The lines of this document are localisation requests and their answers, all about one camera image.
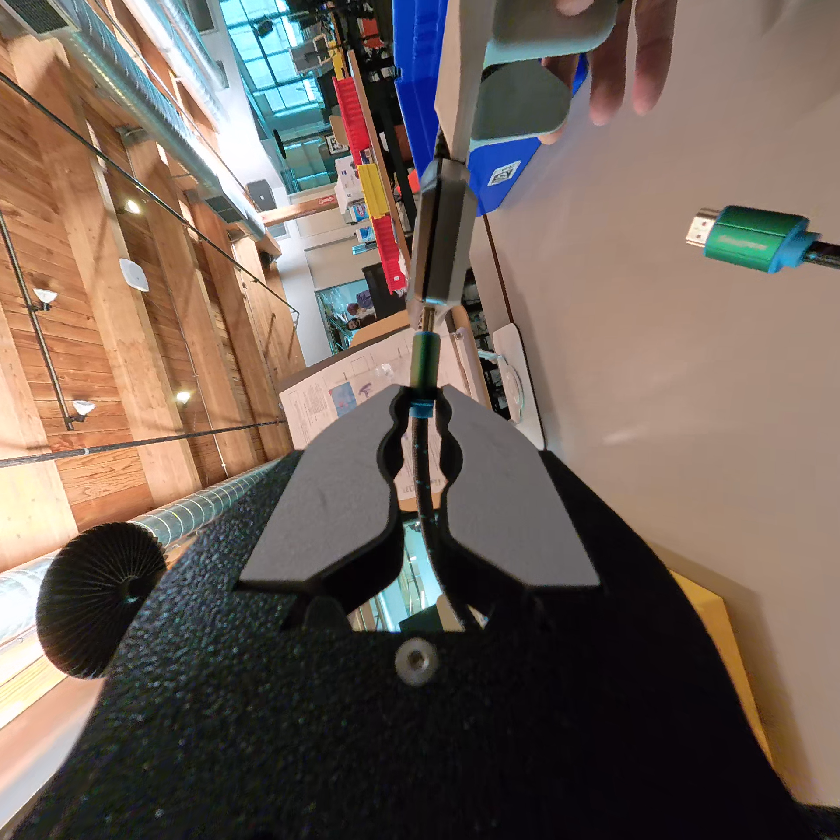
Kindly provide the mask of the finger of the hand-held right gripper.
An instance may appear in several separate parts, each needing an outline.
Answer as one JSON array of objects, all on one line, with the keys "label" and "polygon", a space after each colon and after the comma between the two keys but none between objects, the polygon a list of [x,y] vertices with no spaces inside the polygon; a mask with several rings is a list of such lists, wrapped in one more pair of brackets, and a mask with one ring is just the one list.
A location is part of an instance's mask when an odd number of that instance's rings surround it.
[{"label": "finger of the hand-held right gripper", "polygon": [[481,146],[556,133],[571,107],[569,83],[543,64],[546,58],[486,66],[496,4],[448,4],[435,110],[444,156],[463,164]]},{"label": "finger of the hand-held right gripper", "polygon": [[577,15],[553,1],[499,1],[486,48],[486,66],[588,53],[612,33],[617,1],[594,1]]}]

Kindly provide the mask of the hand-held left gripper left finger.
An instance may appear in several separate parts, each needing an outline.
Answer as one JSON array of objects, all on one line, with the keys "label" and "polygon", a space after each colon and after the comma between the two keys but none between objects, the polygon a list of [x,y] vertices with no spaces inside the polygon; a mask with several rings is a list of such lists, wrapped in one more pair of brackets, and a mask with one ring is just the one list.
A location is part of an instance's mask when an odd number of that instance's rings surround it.
[{"label": "hand-held left gripper left finger", "polygon": [[328,597],[350,614],[399,574],[405,388],[390,385],[303,450],[238,589]]}]

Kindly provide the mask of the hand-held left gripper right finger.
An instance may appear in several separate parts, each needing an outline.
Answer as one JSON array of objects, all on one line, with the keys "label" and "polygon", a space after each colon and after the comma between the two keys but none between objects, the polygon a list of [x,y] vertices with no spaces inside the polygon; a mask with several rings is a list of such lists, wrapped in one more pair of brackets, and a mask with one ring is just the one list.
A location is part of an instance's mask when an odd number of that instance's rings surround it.
[{"label": "hand-held left gripper right finger", "polygon": [[439,519],[455,599],[492,617],[601,579],[535,447],[509,421],[451,385],[437,399]]}]

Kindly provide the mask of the grey metal adapter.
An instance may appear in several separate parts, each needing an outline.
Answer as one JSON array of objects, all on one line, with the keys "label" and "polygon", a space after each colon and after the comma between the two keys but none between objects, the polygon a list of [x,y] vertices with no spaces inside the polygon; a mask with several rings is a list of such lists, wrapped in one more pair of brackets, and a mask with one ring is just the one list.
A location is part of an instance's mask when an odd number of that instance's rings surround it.
[{"label": "grey metal adapter", "polygon": [[466,165],[434,158],[420,180],[407,312],[417,330],[435,329],[460,304],[469,267],[477,197]]}]

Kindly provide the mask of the grey desk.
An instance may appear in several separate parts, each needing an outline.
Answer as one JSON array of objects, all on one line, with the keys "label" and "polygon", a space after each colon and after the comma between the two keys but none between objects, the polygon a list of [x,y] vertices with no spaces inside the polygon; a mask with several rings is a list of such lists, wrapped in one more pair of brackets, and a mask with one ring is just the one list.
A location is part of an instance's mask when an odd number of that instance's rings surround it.
[{"label": "grey desk", "polygon": [[838,2],[679,2],[659,104],[582,90],[489,226],[549,446],[726,602],[777,770],[838,805],[838,271],[707,259],[697,210],[838,242]]}]

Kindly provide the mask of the blue plastic box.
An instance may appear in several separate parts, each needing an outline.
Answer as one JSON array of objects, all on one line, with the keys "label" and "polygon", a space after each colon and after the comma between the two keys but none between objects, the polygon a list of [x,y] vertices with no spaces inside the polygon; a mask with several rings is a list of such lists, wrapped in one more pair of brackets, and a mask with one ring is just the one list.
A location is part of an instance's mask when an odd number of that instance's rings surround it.
[{"label": "blue plastic box", "polygon": [[[395,81],[396,96],[420,175],[435,156],[439,128],[435,99],[447,6],[446,1],[392,2],[394,58],[400,71]],[[572,98],[586,78],[588,53],[542,61],[557,78],[569,83]],[[465,165],[477,197],[478,216],[502,204],[540,144],[540,139],[512,140],[481,146],[470,153]]]}]

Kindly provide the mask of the white rounded board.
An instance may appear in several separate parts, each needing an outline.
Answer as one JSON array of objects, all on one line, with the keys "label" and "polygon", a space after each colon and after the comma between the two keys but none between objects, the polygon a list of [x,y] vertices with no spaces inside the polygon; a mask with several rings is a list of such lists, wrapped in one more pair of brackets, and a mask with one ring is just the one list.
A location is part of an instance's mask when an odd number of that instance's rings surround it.
[{"label": "white rounded board", "polygon": [[491,335],[510,421],[537,449],[545,449],[543,427],[522,337],[509,323]]}]

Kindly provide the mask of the cardboard box with paper sheets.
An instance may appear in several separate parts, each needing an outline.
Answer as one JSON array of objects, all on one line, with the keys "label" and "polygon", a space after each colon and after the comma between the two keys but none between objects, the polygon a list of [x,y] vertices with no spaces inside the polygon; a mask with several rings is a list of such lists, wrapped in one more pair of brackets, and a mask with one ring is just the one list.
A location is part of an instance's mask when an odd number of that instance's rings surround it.
[{"label": "cardboard box with paper sheets", "polygon": [[[310,373],[300,382],[280,393],[280,404],[286,415],[294,449],[306,449],[325,429],[378,395],[391,385],[408,386],[411,375],[411,352],[415,330],[400,323],[401,328],[388,337],[354,349],[350,355],[334,356],[327,366]],[[444,323],[436,328],[440,335],[437,385],[449,386],[474,402],[489,408],[489,395],[480,369],[476,343],[469,327],[467,312],[462,306],[450,310]],[[434,509],[447,486],[440,468],[441,436],[434,418],[427,420],[427,449],[430,467],[430,489]],[[399,508],[416,512],[413,469],[413,420],[408,421],[402,437],[403,466],[395,478]],[[328,455],[317,477],[326,479],[328,488],[338,491],[339,499],[349,497],[357,489],[350,468],[336,466],[338,455]]]}]

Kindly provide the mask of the red and yellow bin rack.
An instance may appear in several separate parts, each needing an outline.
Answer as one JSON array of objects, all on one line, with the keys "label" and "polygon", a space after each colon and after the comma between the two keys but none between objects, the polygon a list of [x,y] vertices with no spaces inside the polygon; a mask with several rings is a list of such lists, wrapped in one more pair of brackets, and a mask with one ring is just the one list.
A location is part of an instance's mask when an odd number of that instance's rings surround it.
[{"label": "red and yellow bin rack", "polygon": [[366,213],[374,231],[375,243],[385,273],[388,291],[407,288],[404,256],[406,242],[393,189],[385,168],[382,145],[374,132],[370,108],[360,97],[361,89],[351,76],[333,80],[339,114],[352,158],[351,169],[360,185]]}]

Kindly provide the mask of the black pleated lamp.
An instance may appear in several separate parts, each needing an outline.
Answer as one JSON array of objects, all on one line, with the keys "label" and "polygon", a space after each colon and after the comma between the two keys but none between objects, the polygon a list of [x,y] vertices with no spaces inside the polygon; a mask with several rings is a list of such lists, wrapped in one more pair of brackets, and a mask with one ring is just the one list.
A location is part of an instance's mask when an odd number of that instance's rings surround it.
[{"label": "black pleated lamp", "polygon": [[65,676],[97,679],[166,573],[159,540],[131,521],[77,535],[49,565],[35,629],[49,662]]}]

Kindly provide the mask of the silver spiral duct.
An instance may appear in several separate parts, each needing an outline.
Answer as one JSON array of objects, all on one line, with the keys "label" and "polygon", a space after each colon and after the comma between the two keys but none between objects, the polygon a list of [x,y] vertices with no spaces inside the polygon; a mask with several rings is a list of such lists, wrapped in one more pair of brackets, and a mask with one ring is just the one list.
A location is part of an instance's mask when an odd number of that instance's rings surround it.
[{"label": "silver spiral duct", "polygon": [[[125,524],[144,529],[166,549],[218,519],[279,462],[278,459],[271,460],[239,476],[127,520]],[[58,554],[58,550],[53,550],[1,573],[2,648],[16,645],[19,638],[34,631],[39,590]]]}]

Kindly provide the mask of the silver ceiling duct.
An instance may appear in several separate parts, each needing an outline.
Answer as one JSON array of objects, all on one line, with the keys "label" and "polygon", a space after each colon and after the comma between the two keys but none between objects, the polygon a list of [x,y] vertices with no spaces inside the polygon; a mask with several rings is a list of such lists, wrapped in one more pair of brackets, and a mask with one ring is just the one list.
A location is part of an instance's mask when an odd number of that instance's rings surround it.
[{"label": "silver ceiling duct", "polygon": [[259,214],[233,175],[193,131],[175,105],[132,60],[113,32],[86,2],[2,2],[28,35],[57,38],[111,99],[132,115],[168,156],[197,182],[204,202],[227,224],[238,224],[255,240],[266,235]]}]

